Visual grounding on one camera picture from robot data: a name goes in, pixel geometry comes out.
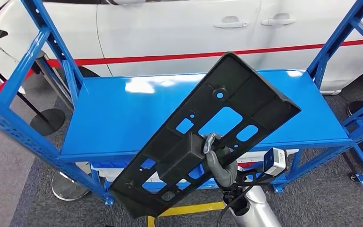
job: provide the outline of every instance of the car door handle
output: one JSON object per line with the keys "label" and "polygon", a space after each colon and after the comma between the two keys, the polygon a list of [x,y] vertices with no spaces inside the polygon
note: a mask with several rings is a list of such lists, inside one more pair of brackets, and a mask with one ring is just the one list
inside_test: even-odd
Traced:
{"label": "car door handle", "polygon": [[274,26],[274,25],[289,25],[296,21],[294,18],[289,19],[265,19],[261,21],[262,25]]}
{"label": "car door handle", "polygon": [[218,28],[239,28],[245,27],[247,24],[247,22],[240,20],[236,16],[227,16],[222,19],[221,23],[214,24],[214,26]]}

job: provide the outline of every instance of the yellow floor line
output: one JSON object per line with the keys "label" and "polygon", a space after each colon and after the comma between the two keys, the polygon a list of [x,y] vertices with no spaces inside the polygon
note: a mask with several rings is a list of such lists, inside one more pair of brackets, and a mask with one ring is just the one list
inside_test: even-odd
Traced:
{"label": "yellow floor line", "polygon": [[211,210],[221,210],[225,208],[223,202],[211,202],[211,203],[203,203],[198,205],[189,205],[189,206],[181,206],[181,207],[172,207],[162,213],[160,217],[172,216],[172,215],[180,215],[180,214],[192,214],[199,213]]}
{"label": "yellow floor line", "polygon": [[148,227],[155,227],[155,218],[148,216],[147,223],[148,223]]}

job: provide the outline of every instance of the white car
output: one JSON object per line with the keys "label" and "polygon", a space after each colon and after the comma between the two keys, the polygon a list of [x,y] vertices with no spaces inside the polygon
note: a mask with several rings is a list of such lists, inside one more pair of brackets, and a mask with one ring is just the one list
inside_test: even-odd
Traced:
{"label": "white car", "polygon": [[[226,51],[257,70],[305,69],[355,2],[139,1],[44,5],[82,73],[110,77],[207,72]],[[0,0],[0,72],[6,78],[36,34],[19,0]],[[47,45],[43,50],[55,58]],[[362,74],[363,37],[353,31],[328,62],[321,90],[337,94]]]}

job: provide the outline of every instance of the metal pole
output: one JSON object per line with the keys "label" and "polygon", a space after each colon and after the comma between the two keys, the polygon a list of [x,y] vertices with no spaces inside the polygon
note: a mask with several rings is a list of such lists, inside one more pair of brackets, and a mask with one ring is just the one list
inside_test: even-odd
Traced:
{"label": "metal pole", "polygon": [[[7,79],[5,78],[5,77],[3,77],[3,75],[0,73],[0,79],[3,81],[3,82],[5,82],[5,81],[7,81]],[[46,119],[45,118],[45,116],[40,112],[40,111],[38,111],[37,110],[37,108],[33,105],[33,104],[31,104],[30,103],[30,101],[28,101],[27,99],[26,99],[26,97],[24,97],[24,95],[22,95],[20,92],[17,92],[17,96],[21,99],[21,100],[23,100],[23,102],[28,106],[28,107],[30,107],[30,109],[32,109],[39,117],[41,117],[41,119],[43,120],[43,121],[45,121],[45,122],[49,122],[48,121],[48,119]]]}
{"label": "metal pole", "polygon": [[44,58],[43,52],[39,53],[39,56],[37,56],[35,62],[40,67],[44,78],[51,85],[59,98],[61,98],[67,108],[69,108],[71,111],[74,111],[73,103],[70,95],[68,94],[66,85],[64,85],[62,81],[58,79],[58,76],[49,67],[46,59]]}

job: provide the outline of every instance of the robotic arm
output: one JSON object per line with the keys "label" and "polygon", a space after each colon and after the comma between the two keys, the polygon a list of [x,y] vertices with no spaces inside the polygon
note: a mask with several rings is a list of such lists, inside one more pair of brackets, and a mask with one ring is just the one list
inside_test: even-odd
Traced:
{"label": "robotic arm", "polygon": [[238,167],[237,161],[223,168],[219,160],[232,152],[223,147],[212,150],[212,144],[220,136],[211,133],[206,137],[203,153],[207,161],[204,169],[209,168],[218,186],[222,189],[225,208],[217,220],[220,225],[222,216],[230,210],[238,227],[279,227],[280,223],[266,201],[266,196],[259,185],[269,184],[286,169],[286,153],[284,150],[271,148],[264,155],[263,172],[252,169],[244,171]]}

